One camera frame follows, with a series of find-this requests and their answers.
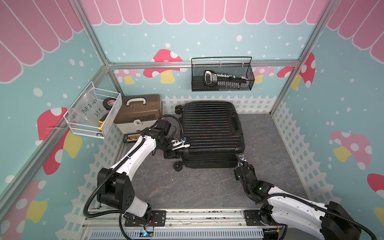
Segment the black hard-shell suitcase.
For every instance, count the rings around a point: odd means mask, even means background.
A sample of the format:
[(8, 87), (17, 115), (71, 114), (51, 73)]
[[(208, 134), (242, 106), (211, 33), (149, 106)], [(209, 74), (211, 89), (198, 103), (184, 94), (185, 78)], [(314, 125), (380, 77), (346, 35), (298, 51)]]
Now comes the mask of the black hard-shell suitcase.
[(179, 150), (174, 170), (234, 168), (246, 144), (234, 104), (225, 101), (194, 101), (177, 105), (188, 148)]

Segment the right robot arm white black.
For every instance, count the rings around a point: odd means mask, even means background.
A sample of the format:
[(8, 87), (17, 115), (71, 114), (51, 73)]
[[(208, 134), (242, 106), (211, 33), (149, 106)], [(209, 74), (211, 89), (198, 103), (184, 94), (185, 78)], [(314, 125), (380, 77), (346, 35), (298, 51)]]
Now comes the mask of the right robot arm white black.
[(317, 203), (292, 195), (265, 181), (258, 180), (254, 167), (243, 154), (236, 155), (235, 177), (247, 197), (258, 205), (260, 219), (306, 232), (319, 240), (358, 240), (361, 233), (377, 237), (367, 227), (353, 220), (338, 203)]

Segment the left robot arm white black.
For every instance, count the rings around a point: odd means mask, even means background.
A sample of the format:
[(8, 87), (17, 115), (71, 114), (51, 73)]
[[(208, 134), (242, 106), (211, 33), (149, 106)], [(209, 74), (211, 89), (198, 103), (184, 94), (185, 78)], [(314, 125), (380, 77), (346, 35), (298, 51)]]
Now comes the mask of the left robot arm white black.
[(113, 166), (102, 168), (97, 175), (97, 187), (91, 193), (83, 209), (83, 215), (90, 219), (109, 214), (132, 217), (141, 225), (149, 224), (153, 219), (152, 207), (136, 197), (132, 179), (148, 155), (161, 150), (176, 158), (180, 149), (190, 146), (184, 136), (182, 122), (170, 116), (180, 127), (180, 139), (169, 138), (171, 123), (169, 115), (160, 116), (155, 123), (139, 130), (139, 138), (133, 147)]

